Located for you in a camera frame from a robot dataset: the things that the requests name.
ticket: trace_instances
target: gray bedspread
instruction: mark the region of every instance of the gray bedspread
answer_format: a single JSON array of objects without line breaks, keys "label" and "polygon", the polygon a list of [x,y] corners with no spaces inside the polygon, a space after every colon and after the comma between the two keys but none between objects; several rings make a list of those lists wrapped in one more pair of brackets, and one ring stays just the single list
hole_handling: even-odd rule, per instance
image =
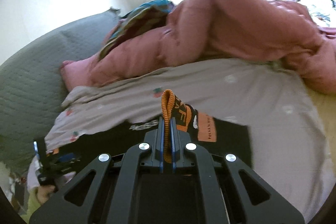
[{"label": "gray bedspread", "polygon": [[112,10],[57,28],[0,66],[0,161],[21,174],[34,156],[32,141],[46,135],[68,92],[58,68],[97,52],[117,24]]},{"label": "gray bedspread", "polygon": [[[129,120],[161,113],[158,90],[171,89],[200,112],[250,127],[253,169],[308,222],[335,184],[323,126],[300,77],[239,59],[163,68],[103,88],[79,86],[63,102],[48,149]],[[36,185],[31,164],[28,186]]]}]

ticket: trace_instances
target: pink duvet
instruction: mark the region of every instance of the pink duvet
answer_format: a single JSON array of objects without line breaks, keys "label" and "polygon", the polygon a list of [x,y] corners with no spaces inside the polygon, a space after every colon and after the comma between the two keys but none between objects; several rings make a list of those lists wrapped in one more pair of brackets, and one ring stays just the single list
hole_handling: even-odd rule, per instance
[{"label": "pink duvet", "polygon": [[88,77],[102,86],[225,53],[251,61],[282,58],[313,89],[336,93],[335,34],[292,1],[184,0],[166,26],[122,43]]}]

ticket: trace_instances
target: yellow-green fabric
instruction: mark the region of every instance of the yellow-green fabric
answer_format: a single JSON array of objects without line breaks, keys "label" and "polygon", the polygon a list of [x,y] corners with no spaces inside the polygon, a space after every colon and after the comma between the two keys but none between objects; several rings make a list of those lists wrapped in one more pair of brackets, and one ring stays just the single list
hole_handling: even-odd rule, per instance
[{"label": "yellow-green fabric", "polygon": [[29,219],[32,216],[33,212],[35,212],[40,206],[41,204],[37,200],[37,187],[35,187],[29,193],[27,214],[22,215],[22,219],[26,223],[29,223]]}]

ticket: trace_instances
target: pink pillow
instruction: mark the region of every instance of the pink pillow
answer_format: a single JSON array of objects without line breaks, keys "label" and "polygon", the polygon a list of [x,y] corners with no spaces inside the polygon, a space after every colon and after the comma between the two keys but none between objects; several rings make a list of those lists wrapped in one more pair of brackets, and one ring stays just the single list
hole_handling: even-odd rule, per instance
[{"label": "pink pillow", "polygon": [[97,54],[80,61],[64,61],[59,68],[62,79],[70,92],[75,87],[84,85],[92,86],[93,83],[90,80],[90,72],[97,64]]}]

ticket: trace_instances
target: human hand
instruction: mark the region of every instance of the human hand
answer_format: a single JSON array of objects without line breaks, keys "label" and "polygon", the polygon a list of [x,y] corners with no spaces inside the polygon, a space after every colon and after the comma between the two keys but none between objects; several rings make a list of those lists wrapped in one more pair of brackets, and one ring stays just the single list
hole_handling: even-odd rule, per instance
[{"label": "human hand", "polygon": [[50,198],[50,194],[55,190],[54,185],[46,185],[37,187],[37,201],[43,205]]}]

